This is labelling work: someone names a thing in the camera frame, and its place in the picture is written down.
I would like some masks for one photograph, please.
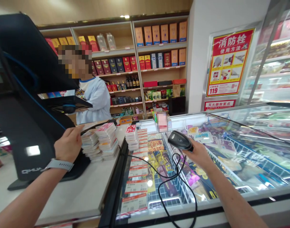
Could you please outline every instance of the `ceiling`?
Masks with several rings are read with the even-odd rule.
[[[189,11],[193,0],[0,0],[0,14],[23,12],[40,25]]]

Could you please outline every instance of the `smartwatch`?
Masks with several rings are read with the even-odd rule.
[[[70,163],[68,161],[60,161],[60,160],[56,160],[56,158],[52,158],[50,163],[47,165],[47,167],[42,169],[41,172],[46,171],[50,168],[61,168],[70,172],[73,165],[74,165],[73,163]]]

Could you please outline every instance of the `white counter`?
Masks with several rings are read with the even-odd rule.
[[[116,136],[121,146],[126,129],[127,125],[116,129]],[[36,225],[100,215],[102,201],[117,157],[118,154],[112,160],[91,163],[76,180],[59,183]],[[0,168],[0,212],[23,191],[7,190],[7,187],[17,179],[17,175],[13,158],[9,155],[2,160],[5,165]]]

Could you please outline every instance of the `hand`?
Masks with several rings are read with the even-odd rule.
[[[193,151],[190,152],[183,150],[183,153],[194,163],[199,165],[206,173],[208,173],[209,170],[214,168],[216,165],[209,156],[206,147],[203,144],[194,141],[193,139],[190,139],[190,142],[192,143]]]
[[[84,125],[68,128],[55,144],[57,160],[73,163],[81,150],[81,131]]]

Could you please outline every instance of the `person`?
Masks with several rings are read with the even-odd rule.
[[[83,125],[67,129],[54,144],[56,158],[74,162],[81,148]],[[193,152],[183,151],[208,175],[221,200],[231,227],[267,228],[267,225],[213,163],[204,145],[195,142]],[[33,228],[46,202],[66,170],[44,171],[0,213],[0,228]]]
[[[76,95],[92,104],[92,108],[76,113],[76,123],[84,124],[112,119],[110,114],[110,94],[105,82],[92,75],[91,54],[81,45],[59,46],[58,58],[66,71],[78,79],[79,89],[67,91],[65,96]]]

